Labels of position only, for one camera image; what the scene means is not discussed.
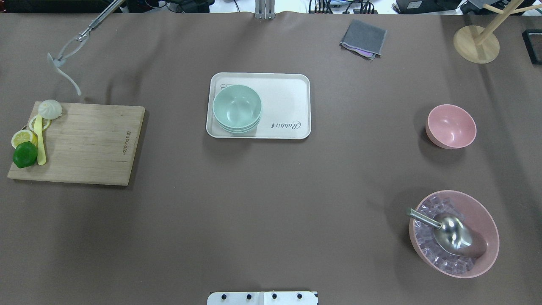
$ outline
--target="wooden mug stand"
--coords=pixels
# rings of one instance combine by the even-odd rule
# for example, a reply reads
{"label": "wooden mug stand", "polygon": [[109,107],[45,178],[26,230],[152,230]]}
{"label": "wooden mug stand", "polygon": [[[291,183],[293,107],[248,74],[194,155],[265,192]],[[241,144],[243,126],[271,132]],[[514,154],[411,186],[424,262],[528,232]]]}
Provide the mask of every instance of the wooden mug stand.
{"label": "wooden mug stand", "polygon": [[504,10],[494,8],[488,4],[483,7],[499,14],[487,28],[479,26],[466,26],[455,32],[454,47],[466,60],[475,63],[488,63],[499,55],[499,40],[493,34],[501,23],[511,14],[542,8],[542,4],[517,9],[523,0],[512,0]]}

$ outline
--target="green lime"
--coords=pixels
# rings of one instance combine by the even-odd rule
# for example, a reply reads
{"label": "green lime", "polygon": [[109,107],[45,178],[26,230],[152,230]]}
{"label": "green lime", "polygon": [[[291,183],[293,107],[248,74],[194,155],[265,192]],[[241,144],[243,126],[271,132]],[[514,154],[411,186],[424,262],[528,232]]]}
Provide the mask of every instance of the green lime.
{"label": "green lime", "polygon": [[28,167],[36,163],[37,147],[31,142],[23,142],[15,148],[13,163],[19,168]]}

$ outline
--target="plastic spoon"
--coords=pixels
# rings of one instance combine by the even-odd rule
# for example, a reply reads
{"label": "plastic spoon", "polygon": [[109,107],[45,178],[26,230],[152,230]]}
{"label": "plastic spoon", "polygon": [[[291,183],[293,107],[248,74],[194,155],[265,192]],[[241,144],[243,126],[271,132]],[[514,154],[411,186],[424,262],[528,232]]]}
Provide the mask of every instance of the plastic spoon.
{"label": "plastic spoon", "polygon": [[36,116],[36,122],[34,123],[34,132],[37,135],[37,164],[44,165],[47,162],[45,156],[45,146],[43,146],[43,132],[41,130],[42,120],[41,116]]}
{"label": "plastic spoon", "polygon": [[484,238],[455,215],[441,213],[433,219],[413,209],[409,209],[407,215],[433,227],[437,243],[450,254],[476,258],[486,252],[487,242]]}
{"label": "plastic spoon", "polygon": [[50,53],[47,53],[47,61],[49,62],[49,64],[55,69],[55,71],[58,72],[58,74],[62,75],[63,77],[67,78],[71,83],[72,85],[75,87],[75,89],[77,90],[77,95],[81,95],[81,89],[79,89],[79,86],[74,82],[74,80],[69,77],[68,74],[64,73],[62,70],[59,69],[59,66],[62,64],[60,61],[57,61],[57,60],[53,60],[53,57],[51,56]]}

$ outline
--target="metal ice scoop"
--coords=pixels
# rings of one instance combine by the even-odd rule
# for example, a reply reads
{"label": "metal ice scoop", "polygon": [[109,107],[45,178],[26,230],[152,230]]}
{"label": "metal ice scoop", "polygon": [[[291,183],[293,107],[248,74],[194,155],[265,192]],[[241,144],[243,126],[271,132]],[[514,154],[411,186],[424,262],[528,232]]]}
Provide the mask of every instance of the metal ice scoop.
{"label": "metal ice scoop", "polygon": [[414,209],[409,209],[407,215],[433,227],[437,243],[450,254],[476,258],[486,252],[487,242],[484,238],[455,215],[441,213],[432,219]]}
{"label": "metal ice scoop", "polygon": [[71,83],[72,85],[75,87],[75,90],[77,90],[77,95],[81,95],[81,89],[79,89],[79,86],[77,85],[77,83],[75,83],[75,81],[69,77],[68,74],[64,73],[62,70],[59,69],[59,67],[63,64],[63,62],[61,62],[60,60],[58,59],[53,59],[53,57],[51,56],[50,53],[47,53],[47,62],[51,65],[51,67],[60,75],[62,75],[63,77],[67,78]]}

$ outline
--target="bowl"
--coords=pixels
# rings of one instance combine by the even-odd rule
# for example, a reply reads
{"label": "bowl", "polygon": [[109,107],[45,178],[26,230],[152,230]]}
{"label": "bowl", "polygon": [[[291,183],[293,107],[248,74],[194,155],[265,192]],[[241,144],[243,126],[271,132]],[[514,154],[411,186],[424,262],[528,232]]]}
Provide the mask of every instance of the bowl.
{"label": "bowl", "polygon": [[234,133],[257,126],[262,115],[262,100],[252,88],[232,85],[222,89],[212,103],[212,113],[220,126]]}
{"label": "bowl", "polygon": [[429,258],[427,258],[423,253],[422,248],[418,245],[418,242],[416,240],[415,221],[414,219],[410,219],[410,241],[412,242],[416,253],[418,253],[422,260],[428,265],[448,276],[456,278],[472,278],[484,274],[495,263],[497,255],[499,254],[500,247],[499,232],[497,231],[497,226],[493,221],[490,213],[476,199],[456,190],[441,190],[439,192],[432,193],[429,196],[425,197],[422,202],[420,202],[420,204],[416,207],[416,210],[419,210],[420,206],[426,200],[432,198],[433,196],[438,197],[440,200],[449,198],[453,203],[455,209],[464,215],[463,223],[469,226],[472,230],[480,233],[482,237],[486,240],[487,250],[482,256],[476,259],[474,266],[471,270],[468,270],[463,274],[451,274],[445,272],[435,266],[433,262],[429,260]]}
{"label": "bowl", "polygon": [[450,104],[433,108],[425,131],[438,147],[457,149],[469,146],[476,137],[476,124],[469,113]]}
{"label": "bowl", "polygon": [[259,122],[260,122],[260,119],[258,119],[256,122],[254,122],[253,125],[245,128],[245,129],[238,129],[238,130],[229,129],[228,127],[220,124],[220,122],[218,122],[218,124],[220,125],[220,127],[222,127],[222,129],[224,129],[225,131],[231,132],[232,134],[243,134],[245,132],[254,130],[254,128],[258,125]]}

